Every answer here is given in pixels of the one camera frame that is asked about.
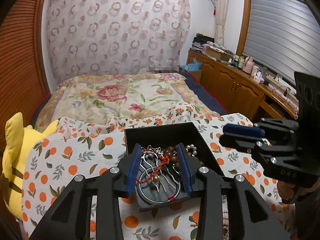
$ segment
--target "black box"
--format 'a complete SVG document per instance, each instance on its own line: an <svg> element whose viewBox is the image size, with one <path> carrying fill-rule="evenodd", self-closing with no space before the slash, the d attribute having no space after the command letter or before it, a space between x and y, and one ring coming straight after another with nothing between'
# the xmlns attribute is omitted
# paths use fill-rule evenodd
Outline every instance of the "black box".
<svg viewBox="0 0 320 240"><path fill-rule="evenodd" d="M192 122L125 129L124 136L127 155L132 153L136 143L145 148L151 145L153 148L161 147L162 149L169 146L175 146L179 143L183 143L185 147L194 144L197 147L198 152L196 157L218 175L224 175L211 150L202 138L201 133L199 133ZM168 206L189 198L182 188L175 200L161 204L150 204L139 196L137 187L135 188L135 197L140 212Z"/></svg>

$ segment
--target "human hand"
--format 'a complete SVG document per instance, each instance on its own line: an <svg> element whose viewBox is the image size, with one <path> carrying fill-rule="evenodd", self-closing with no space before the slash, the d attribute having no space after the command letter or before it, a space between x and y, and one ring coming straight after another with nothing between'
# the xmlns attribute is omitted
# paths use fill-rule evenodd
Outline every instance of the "human hand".
<svg viewBox="0 0 320 240"><path fill-rule="evenodd" d="M294 196L293 188L294 187L295 187L295 185L293 185L293 184L286 183L286 182L283 182L283 181L278 181L277 188L278 188L279 196L281 198L285 199L285 200L293 198L293 196ZM311 188L303 188L300 191L299 195L300 196L304 196L307 193L314 192L319 187L320 187L320 178L318 179L318 181Z"/></svg>

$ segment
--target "yellow plush toy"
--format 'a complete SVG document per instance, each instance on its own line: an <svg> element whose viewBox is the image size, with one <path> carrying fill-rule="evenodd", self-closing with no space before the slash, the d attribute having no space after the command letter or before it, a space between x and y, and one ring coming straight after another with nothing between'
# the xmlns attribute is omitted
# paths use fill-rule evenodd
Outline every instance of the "yellow plush toy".
<svg viewBox="0 0 320 240"><path fill-rule="evenodd" d="M22 180L29 151L37 141L53 134L57 125L58 120L53 121L43 133L34 130L31 125L23 128L22 113L16 113L5 124L7 145L2 159L0 190L8 210L20 220Z"/></svg>

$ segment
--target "sheer curtain with circle pattern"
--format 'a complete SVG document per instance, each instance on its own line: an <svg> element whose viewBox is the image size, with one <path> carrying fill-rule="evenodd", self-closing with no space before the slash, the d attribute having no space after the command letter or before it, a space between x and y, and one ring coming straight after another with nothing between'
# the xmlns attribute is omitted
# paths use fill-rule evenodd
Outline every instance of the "sheer curtain with circle pattern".
<svg viewBox="0 0 320 240"><path fill-rule="evenodd" d="M176 69L190 18L188 0L50 0L53 76Z"/></svg>

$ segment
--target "gray roller blind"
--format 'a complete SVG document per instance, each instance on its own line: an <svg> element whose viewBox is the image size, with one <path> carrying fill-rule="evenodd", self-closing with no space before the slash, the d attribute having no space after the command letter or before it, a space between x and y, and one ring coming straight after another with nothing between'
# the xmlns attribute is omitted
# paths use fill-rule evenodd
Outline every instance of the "gray roller blind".
<svg viewBox="0 0 320 240"><path fill-rule="evenodd" d="M294 71L320 77L320 26L303 0L251 0L244 55L294 82Z"/></svg>

